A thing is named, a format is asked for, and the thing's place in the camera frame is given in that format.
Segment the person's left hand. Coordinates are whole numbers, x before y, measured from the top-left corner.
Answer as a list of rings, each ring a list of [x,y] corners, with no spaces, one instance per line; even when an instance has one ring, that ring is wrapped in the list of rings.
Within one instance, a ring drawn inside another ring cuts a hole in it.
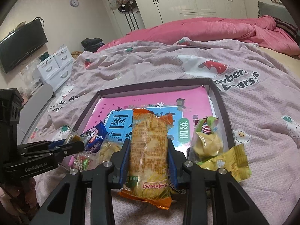
[[[40,209],[33,177],[1,183],[1,205],[17,224],[29,224]]]

